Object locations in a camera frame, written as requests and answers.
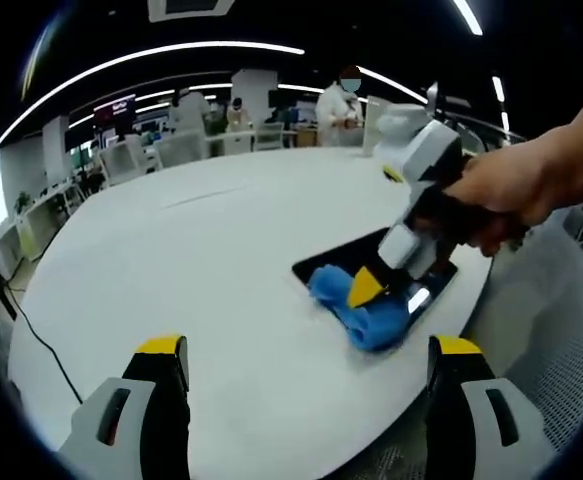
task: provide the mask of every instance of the person's arm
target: person's arm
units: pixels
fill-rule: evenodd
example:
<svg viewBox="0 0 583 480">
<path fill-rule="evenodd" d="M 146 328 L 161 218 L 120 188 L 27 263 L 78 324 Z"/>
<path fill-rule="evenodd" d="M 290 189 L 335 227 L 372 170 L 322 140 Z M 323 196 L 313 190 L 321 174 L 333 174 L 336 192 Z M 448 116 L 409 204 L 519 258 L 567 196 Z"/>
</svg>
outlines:
<svg viewBox="0 0 583 480">
<path fill-rule="evenodd" d="M 535 140 L 546 149 L 547 188 L 555 208 L 583 202 L 583 109 L 576 118 Z"/>
<path fill-rule="evenodd" d="M 514 213 L 528 226 L 542 223 L 556 208 L 583 202 L 583 109 L 568 125 L 474 158 L 445 193 Z M 504 219 L 494 221 L 470 243 L 492 255 L 510 238 L 506 225 Z"/>
</svg>

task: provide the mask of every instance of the blue cloth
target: blue cloth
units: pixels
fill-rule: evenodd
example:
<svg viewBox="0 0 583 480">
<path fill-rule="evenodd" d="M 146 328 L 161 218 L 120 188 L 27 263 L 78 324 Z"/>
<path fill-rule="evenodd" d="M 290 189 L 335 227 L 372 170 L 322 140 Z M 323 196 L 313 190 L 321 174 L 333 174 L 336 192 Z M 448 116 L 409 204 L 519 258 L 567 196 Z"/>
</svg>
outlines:
<svg viewBox="0 0 583 480">
<path fill-rule="evenodd" d="M 353 278 L 340 267 L 317 268 L 309 279 L 311 296 L 342 322 L 351 343 L 365 351 L 378 351 L 400 341 L 409 326 L 407 301 L 386 297 L 355 309 L 347 306 Z"/>
</svg>

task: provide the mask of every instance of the monitor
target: monitor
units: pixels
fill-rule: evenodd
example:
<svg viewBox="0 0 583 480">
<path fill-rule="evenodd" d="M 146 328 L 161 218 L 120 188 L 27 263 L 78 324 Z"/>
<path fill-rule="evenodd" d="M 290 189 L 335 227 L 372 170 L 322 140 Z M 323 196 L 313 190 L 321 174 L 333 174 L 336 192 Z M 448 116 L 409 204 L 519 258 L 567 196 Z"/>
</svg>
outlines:
<svg viewBox="0 0 583 480">
<path fill-rule="evenodd" d="M 158 122 L 144 122 L 142 124 L 142 133 L 144 132 L 157 132 L 159 131 Z"/>
<path fill-rule="evenodd" d="M 127 125 L 135 120 L 135 95 L 100 105 L 93 110 L 93 115 L 93 125 L 99 131 L 111 127 L 127 130 Z"/>
</svg>

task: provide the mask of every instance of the table surface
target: table surface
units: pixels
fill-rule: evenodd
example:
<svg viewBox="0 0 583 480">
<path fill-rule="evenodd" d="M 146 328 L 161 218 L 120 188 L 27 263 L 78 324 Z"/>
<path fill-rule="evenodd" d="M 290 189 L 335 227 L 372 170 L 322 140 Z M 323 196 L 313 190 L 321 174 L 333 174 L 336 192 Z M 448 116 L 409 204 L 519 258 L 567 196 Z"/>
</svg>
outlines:
<svg viewBox="0 0 583 480">
<path fill-rule="evenodd" d="M 257 129 L 252 129 L 252 130 L 241 130 L 239 132 L 220 133 L 218 135 L 211 135 L 211 136 L 206 137 L 206 141 L 207 142 L 218 142 L 220 140 L 225 140 L 225 139 L 230 139 L 230 138 L 253 137 L 253 136 L 255 136 L 255 134 L 257 132 L 258 132 Z M 297 134 L 298 134 L 298 132 L 295 130 L 282 130 L 282 135 L 297 135 Z"/>
<path fill-rule="evenodd" d="M 321 477 L 413 402 L 428 337 L 461 333 L 491 265 L 457 248 L 458 274 L 399 349 L 354 349 L 291 266 L 395 221 L 409 188 L 381 165 L 360 149 L 278 150 L 107 189 L 49 246 L 24 311 L 84 397 L 120 376 L 148 338 L 186 335 L 193 478 Z M 77 402 L 22 321 L 9 374 L 58 448 Z"/>
</svg>

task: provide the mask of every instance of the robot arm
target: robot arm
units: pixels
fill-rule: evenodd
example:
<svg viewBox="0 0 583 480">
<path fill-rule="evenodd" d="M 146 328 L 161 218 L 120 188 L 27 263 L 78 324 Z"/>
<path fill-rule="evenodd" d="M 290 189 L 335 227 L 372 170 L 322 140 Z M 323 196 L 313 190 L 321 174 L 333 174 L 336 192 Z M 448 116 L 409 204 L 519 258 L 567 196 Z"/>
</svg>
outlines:
<svg viewBox="0 0 583 480">
<path fill-rule="evenodd" d="M 434 265 L 448 260 L 457 244 L 466 243 L 497 216 L 509 217 L 514 236 L 524 234 L 514 215 L 465 205 L 443 193 L 461 178 L 467 160 L 460 136 L 421 107 L 416 111 L 413 106 L 397 106 L 388 116 L 400 118 L 400 109 L 406 109 L 404 113 L 417 120 L 420 129 L 414 132 L 409 123 L 396 134 L 391 130 L 404 119 L 381 118 L 378 126 L 385 136 L 375 154 L 389 161 L 385 167 L 388 176 L 402 177 L 411 186 L 409 207 L 380 242 L 377 256 L 355 276 L 347 302 L 350 308 L 363 306 L 380 294 L 399 294 Z M 418 219 L 426 219 L 432 228 L 422 231 Z"/>
</svg>

